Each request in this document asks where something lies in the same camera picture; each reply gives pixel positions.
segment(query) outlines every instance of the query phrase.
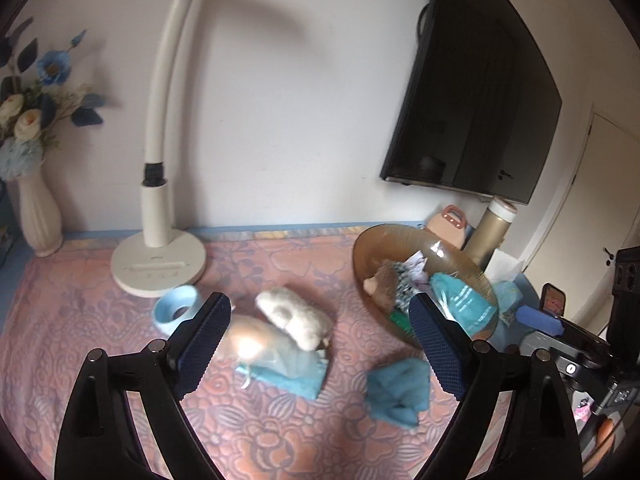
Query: desk lamp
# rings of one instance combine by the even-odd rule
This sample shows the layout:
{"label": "desk lamp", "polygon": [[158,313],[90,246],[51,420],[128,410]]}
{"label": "desk lamp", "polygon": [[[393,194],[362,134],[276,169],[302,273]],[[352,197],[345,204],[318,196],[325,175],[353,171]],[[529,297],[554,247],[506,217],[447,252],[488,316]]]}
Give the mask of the desk lamp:
{"label": "desk lamp", "polygon": [[180,35],[192,0],[173,0],[162,30],[146,107],[145,167],[141,188],[142,232],[123,240],[111,273],[126,292],[158,298],[204,272],[206,251],[194,235],[171,227],[164,177],[164,129],[169,87]]}

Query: door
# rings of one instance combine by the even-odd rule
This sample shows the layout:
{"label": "door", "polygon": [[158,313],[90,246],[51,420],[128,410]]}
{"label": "door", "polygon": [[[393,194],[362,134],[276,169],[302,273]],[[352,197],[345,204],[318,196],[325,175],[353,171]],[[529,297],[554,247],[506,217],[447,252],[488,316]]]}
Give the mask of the door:
{"label": "door", "polygon": [[640,142],[594,115],[573,185],[556,221],[525,270],[538,293],[564,290],[573,319],[605,277],[609,259],[629,236],[640,206]]}

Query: black television screen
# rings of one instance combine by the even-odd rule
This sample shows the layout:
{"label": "black television screen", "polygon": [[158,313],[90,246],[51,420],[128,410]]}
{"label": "black television screen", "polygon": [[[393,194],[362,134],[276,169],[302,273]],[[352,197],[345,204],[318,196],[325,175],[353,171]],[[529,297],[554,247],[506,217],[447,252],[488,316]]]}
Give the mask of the black television screen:
{"label": "black television screen", "polygon": [[431,0],[381,177],[529,203],[560,107],[509,0]]}

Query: gold thermos bottle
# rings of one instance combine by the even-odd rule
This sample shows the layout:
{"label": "gold thermos bottle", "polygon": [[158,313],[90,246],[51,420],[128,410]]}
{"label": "gold thermos bottle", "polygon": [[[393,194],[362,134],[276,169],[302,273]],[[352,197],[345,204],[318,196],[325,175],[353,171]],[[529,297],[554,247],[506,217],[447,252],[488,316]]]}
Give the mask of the gold thermos bottle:
{"label": "gold thermos bottle", "polygon": [[494,196],[462,252],[485,270],[492,254],[504,240],[504,235],[507,234],[517,212],[511,202]]}

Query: white vase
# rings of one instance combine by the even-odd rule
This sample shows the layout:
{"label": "white vase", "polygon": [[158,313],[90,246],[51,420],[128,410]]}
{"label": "white vase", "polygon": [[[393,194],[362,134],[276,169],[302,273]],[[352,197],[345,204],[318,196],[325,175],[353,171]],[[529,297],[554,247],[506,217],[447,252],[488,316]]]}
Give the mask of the white vase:
{"label": "white vase", "polygon": [[17,179],[22,234],[36,256],[55,253],[62,245],[60,209],[42,178],[42,169]]}

